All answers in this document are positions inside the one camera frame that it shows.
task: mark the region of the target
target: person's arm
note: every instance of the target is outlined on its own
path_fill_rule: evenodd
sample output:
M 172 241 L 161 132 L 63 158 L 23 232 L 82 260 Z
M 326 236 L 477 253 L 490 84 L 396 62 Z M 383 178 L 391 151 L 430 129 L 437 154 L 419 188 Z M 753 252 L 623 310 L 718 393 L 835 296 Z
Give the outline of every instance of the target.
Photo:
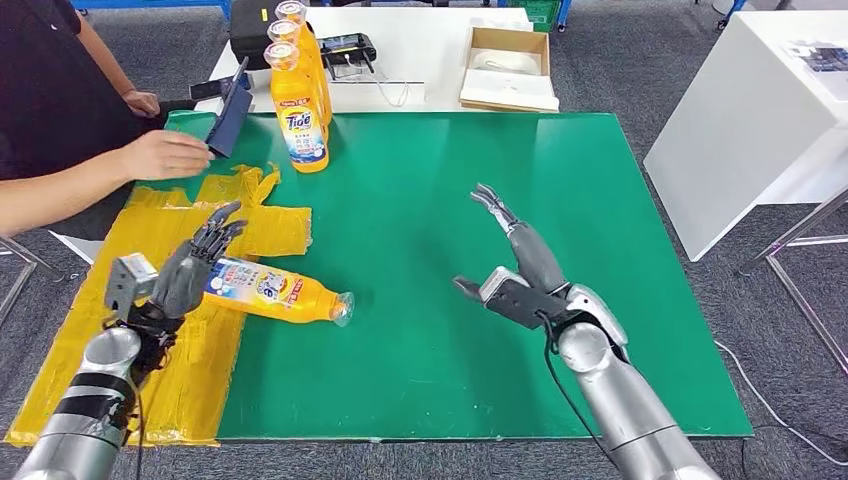
M 75 215 L 130 180 L 190 177 L 214 155 L 200 140 L 154 130 L 126 147 L 50 175 L 0 181 L 0 235 L 49 225 Z
M 0 181 L 0 235 L 12 236 L 68 218 L 130 181 L 119 168 L 117 152 L 50 175 Z
M 153 93 L 139 92 L 135 89 L 132 81 L 124 73 L 124 69 L 118 65 L 115 56 L 109 50 L 109 47 L 103 43 L 100 35 L 91 28 L 91 25 L 85 21 L 79 13 L 76 13 L 79 19 L 80 31 L 77 38 L 83 44 L 88 54 L 100 67 L 100 70 L 109 79 L 109 83 L 115 88 L 127 106 L 139 116 L 153 117 L 159 115 L 159 99 Z
M 79 14 L 77 16 L 80 21 L 80 32 L 77 34 L 77 38 L 82 42 L 85 49 L 88 50 L 88 54 L 91 55 L 91 58 L 94 59 L 94 62 L 97 63 L 97 66 L 106 75 L 106 78 L 109 79 L 109 83 L 115 87 L 118 95 L 124 96 L 135 90 L 135 85 L 127 77 L 127 74 L 124 73 L 124 69 L 118 65 L 118 61 L 115 60 L 112 52 L 109 51 L 109 47 L 103 43 L 100 35 L 91 28 L 91 25 L 82 16 Z

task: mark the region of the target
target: green mat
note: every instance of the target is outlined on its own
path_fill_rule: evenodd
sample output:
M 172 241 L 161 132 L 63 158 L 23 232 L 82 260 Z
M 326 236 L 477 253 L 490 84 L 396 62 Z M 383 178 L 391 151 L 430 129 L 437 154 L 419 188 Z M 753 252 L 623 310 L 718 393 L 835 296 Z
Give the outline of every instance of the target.
M 211 124 L 183 114 L 169 128 L 202 138 Z M 482 281 L 515 267 L 494 218 L 468 197 L 477 182 L 536 227 L 569 279 L 604 298 L 684 431 L 751 434 L 614 116 L 340 114 L 330 166 L 303 175 L 274 117 L 251 115 L 233 158 L 211 171 L 268 162 L 283 178 L 266 203 L 313 207 L 314 243 L 303 257 L 263 261 L 353 291 L 356 310 L 345 328 L 248 317 L 221 440 L 586 436 L 545 368 L 544 334 L 451 285 L 458 273 Z M 193 198 L 200 183 L 155 185 Z

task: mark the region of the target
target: bottle cap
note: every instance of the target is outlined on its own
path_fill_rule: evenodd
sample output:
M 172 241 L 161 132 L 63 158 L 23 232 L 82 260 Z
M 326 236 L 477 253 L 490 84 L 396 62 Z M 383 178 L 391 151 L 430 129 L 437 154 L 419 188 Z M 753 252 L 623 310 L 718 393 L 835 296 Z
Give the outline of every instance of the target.
M 297 43 L 297 38 L 300 35 L 300 25 L 291 20 L 277 20 L 268 25 L 268 38 L 272 42 L 289 42 Z
M 344 327 L 353 316 L 354 299 L 353 293 L 345 292 L 336 295 L 336 301 L 330 307 L 330 320 L 336 325 Z
M 292 70 L 297 66 L 297 47 L 288 42 L 276 42 L 265 49 L 265 61 L 274 70 Z
M 288 19 L 298 25 L 303 25 L 306 22 L 306 5 L 297 0 L 286 0 L 277 5 L 274 14 L 280 20 Z

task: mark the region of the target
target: detergent bottle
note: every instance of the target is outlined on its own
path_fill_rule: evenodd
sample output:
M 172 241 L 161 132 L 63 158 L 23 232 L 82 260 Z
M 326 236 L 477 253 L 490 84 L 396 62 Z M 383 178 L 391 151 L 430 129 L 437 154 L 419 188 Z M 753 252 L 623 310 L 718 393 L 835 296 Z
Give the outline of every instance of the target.
M 277 5 L 274 13 L 280 20 L 291 20 L 300 26 L 300 31 L 298 32 L 299 38 L 295 45 L 309 56 L 311 68 L 315 72 L 314 78 L 318 81 L 318 86 L 321 88 L 324 122 L 326 122 L 326 125 L 329 126 L 330 122 L 333 120 L 333 106 L 330 101 L 330 88 L 327 85 L 327 74 L 324 72 L 324 63 L 321 61 L 321 49 L 318 47 L 318 41 L 306 25 L 306 5 L 298 2 L 297 0 L 286 0 L 285 2 Z
M 288 42 L 295 44 L 299 52 L 297 58 L 297 71 L 309 78 L 315 94 L 313 98 L 318 102 L 318 111 L 321 112 L 321 127 L 324 131 L 324 139 L 329 141 L 329 122 L 323 120 L 324 114 L 324 96 L 320 89 L 320 79 L 315 78 L 315 70 L 312 68 L 312 60 L 303 55 L 303 48 L 297 45 L 300 39 L 300 25 L 291 20 L 277 20 L 268 25 L 268 38 L 272 42 Z
M 343 327 L 353 315 L 350 292 L 331 292 L 309 277 L 238 258 L 218 260 L 204 291 L 208 302 L 290 323 L 329 320 Z
M 297 68 L 297 47 L 287 42 L 272 43 L 265 49 L 265 61 L 271 66 L 271 99 L 292 166 L 302 173 L 323 170 L 330 161 L 327 138 L 316 89 Z

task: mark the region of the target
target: white box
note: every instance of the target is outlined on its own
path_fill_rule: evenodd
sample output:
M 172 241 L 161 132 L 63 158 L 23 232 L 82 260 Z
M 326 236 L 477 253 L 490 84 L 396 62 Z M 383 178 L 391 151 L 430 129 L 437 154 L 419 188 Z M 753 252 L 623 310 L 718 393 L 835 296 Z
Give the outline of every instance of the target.
M 472 27 L 459 103 L 489 110 L 558 112 L 550 71 L 547 33 Z

